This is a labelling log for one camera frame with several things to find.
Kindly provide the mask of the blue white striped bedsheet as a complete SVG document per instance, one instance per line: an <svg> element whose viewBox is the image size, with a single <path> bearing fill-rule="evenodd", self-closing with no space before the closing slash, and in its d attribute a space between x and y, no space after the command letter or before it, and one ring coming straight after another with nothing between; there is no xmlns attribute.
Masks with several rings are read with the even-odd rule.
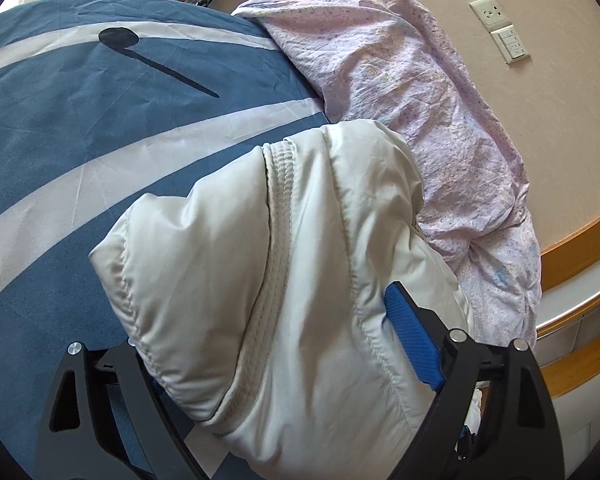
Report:
<svg viewBox="0 0 600 480"><path fill-rule="evenodd" d="M88 260L122 212L325 120L242 18L171 0L0 14L0 439L25 471L68 345L124 337Z"/></svg>

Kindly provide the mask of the white puffer jacket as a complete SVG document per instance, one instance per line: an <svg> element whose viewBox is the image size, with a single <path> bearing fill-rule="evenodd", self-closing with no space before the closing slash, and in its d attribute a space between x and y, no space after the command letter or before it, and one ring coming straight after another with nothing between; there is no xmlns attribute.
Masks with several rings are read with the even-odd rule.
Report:
<svg viewBox="0 0 600 480"><path fill-rule="evenodd" d="M385 479L434 397L386 287L474 327L420 208L406 142L357 119L258 146L184 197L140 197L90 260L151 376L254 472Z"/></svg>

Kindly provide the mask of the white wall switch plate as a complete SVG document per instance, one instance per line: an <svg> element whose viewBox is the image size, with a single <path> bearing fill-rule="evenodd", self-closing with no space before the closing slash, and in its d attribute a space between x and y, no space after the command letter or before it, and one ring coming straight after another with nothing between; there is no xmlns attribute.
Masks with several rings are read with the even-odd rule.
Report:
<svg viewBox="0 0 600 480"><path fill-rule="evenodd" d="M500 50L507 65L517 63L529 57L514 25L507 25L491 32L494 44Z"/></svg>

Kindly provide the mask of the orange wooden headboard frame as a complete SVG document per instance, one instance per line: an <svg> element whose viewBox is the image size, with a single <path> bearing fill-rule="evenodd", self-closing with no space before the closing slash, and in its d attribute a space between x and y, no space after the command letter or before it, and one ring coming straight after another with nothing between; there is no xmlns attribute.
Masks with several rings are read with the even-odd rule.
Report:
<svg viewBox="0 0 600 480"><path fill-rule="evenodd" d="M600 216L542 253L543 305L538 337L566 328L580 330L600 307ZM583 386L600 374L600 336L543 366L553 398Z"/></svg>

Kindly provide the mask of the white wall socket plate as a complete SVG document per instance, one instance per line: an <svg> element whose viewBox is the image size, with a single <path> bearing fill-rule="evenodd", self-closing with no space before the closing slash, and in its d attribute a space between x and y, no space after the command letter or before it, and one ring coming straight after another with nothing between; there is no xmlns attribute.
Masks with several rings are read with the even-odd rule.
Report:
<svg viewBox="0 0 600 480"><path fill-rule="evenodd" d="M488 32L495 32L512 24L496 0L474 0L469 6Z"/></svg>

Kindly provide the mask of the pink floral duvet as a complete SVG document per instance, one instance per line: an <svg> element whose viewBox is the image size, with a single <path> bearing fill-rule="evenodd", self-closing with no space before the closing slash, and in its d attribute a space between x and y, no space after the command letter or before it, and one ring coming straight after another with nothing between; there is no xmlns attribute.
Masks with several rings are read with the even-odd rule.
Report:
<svg viewBox="0 0 600 480"><path fill-rule="evenodd" d="M432 13L417 0L248 0L331 122L399 133L422 177L418 223L460 282L477 336L534 344L540 245L524 161Z"/></svg>

